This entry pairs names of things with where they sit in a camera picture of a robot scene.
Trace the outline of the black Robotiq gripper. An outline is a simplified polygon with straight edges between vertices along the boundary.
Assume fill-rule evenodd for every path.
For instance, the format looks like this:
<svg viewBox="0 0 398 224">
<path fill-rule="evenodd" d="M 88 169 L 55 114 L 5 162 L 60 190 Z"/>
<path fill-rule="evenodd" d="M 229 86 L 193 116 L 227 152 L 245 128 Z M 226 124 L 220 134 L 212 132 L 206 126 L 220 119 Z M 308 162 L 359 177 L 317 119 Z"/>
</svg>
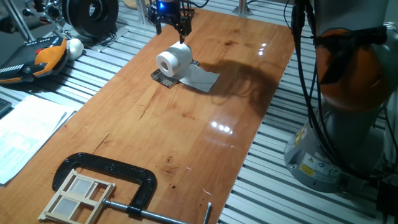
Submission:
<svg viewBox="0 0 398 224">
<path fill-rule="evenodd" d="M 155 4 L 148 7 L 147 13 L 148 21 L 155 27 L 157 35 L 162 32 L 160 23 L 175 24 L 179 41 L 184 43 L 192 31 L 192 18 L 188 16 L 186 6 L 181 0 L 155 0 Z"/>
</svg>

